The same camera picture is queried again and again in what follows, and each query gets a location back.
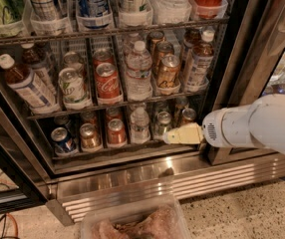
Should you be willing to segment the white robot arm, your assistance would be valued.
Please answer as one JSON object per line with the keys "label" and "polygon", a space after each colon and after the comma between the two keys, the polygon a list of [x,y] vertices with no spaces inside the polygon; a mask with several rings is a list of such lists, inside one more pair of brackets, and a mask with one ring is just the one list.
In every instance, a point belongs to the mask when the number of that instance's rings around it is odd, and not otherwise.
{"label": "white robot arm", "polygon": [[214,147],[252,147],[285,154],[285,95],[259,98],[251,105],[211,112],[202,125],[192,122],[163,135],[167,144],[198,144]]}

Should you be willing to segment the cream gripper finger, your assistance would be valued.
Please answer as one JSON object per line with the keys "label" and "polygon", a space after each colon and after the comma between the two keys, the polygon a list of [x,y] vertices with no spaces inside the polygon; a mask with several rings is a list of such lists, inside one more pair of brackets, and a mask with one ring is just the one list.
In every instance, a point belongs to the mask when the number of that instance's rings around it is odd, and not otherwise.
{"label": "cream gripper finger", "polygon": [[201,126],[193,122],[165,132],[162,138],[167,144],[199,144],[204,136]]}

